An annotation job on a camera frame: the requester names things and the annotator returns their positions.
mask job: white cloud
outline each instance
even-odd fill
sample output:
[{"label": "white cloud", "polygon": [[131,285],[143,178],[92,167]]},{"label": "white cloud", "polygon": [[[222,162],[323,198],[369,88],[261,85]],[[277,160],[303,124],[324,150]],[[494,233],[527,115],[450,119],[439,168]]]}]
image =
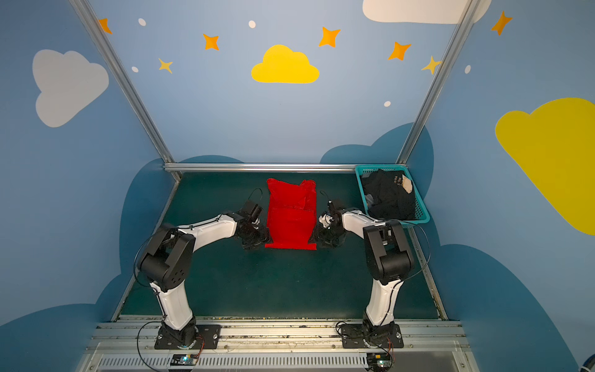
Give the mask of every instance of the white cloud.
[{"label": "white cloud", "polygon": [[[491,0],[480,0],[474,22]],[[467,0],[364,0],[364,14],[376,22],[458,23]]]},{"label": "white cloud", "polygon": [[33,57],[33,77],[41,94],[35,108],[48,127],[59,127],[100,96],[109,84],[107,71],[97,63],[70,51],[50,49]]}]

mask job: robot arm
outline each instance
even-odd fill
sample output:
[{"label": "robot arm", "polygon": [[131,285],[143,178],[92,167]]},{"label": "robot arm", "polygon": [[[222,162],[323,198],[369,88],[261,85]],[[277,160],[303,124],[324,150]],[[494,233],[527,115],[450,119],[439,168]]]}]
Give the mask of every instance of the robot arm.
[{"label": "robot arm", "polygon": [[[318,220],[322,241],[334,245],[348,231],[364,240],[366,264],[374,281],[362,329],[358,332],[364,343],[381,345],[399,332],[394,324],[394,305],[403,281],[414,267],[405,231],[398,221],[376,220],[359,210],[338,210],[333,202],[328,203],[328,210]],[[399,338],[393,342],[402,345]]]},{"label": "robot arm", "polygon": [[242,247],[254,248],[268,240],[268,230],[259,224],[262,208],[247,201],[238,212],[191,225],[163,224],[150,240],[137,267],[150,279],[164,315],[160,336],[186,349],[194,346],[197,328],[186,298],[184,281],[190,273],[192,254],[199,248],[227,237],[242,239]]}]

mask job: metal grate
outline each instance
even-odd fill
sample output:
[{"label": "metal grate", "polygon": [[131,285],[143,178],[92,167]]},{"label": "metal grate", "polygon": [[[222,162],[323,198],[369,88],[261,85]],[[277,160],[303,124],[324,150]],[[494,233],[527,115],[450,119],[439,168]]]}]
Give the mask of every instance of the metal grate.
[{"label": "metal grate", "polygon": [[[143,356],[154,368],[168,370],[171,357]],[[245,353],[245,354],[206,354],[203,353],[194,369],[208,370],[220,368],[282,369],[282,368],[368,368],[366,354],[357,352],[333,353]],[[147,370],[147,367],[134,354],[104,354],[97,365],[98,371]]]},{"label": "metal grate", "polygon": [[[170,365],[170,357],[144,357],[145,361],[155,368],[165,368]],[[104,355],[99,364],[98,370],[141,370],[146,369],[145,364],[140,360],[138,355]]]},{"label": "metal grate", "polygon": [[281,354],[203,354],[195,368],[367,368],[365,354],[359,353],[281,353]]}]

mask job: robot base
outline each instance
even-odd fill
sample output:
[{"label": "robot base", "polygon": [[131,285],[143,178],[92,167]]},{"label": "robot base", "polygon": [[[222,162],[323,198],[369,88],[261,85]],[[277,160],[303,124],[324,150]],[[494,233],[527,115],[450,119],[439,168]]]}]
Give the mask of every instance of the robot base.
[{"label": "robot base", "polygon": [[384,326],[372,326],[367,319],[362,324],[349,324],[343,329],[343,349],[389,348],[389,340],[393,348],[403,348],[403,336],[400,327],[394,322]]},{"label": "robot base", "polygon": [[164,323],[161,323],[161,327],[157,333],[157,340],[155,341],[155,349],[217,349],[220,331],[221,326],[218,324],[196,324],[196,320],[194,319],[190,321],[186,327],[179,331],[172,329]]}]

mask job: yellow cloud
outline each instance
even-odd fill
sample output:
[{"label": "yellow cloud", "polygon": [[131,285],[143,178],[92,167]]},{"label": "yellow cloud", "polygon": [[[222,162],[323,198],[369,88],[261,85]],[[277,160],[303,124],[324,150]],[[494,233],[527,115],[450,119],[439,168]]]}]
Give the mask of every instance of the yellow cloud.
[{"label": "yellow cloud", "polygon": [[274,45],[264,54],[262,63],[252,67],[252,78],[261,83],[306,84],[318,79],[318,69],[304,53],[285,45]]},{"label": "yellow cloud", "polygon": [[496,137],[570,225],[595,235],[593,103],[562,98],[531,114],[511,111],[496,124]]}]

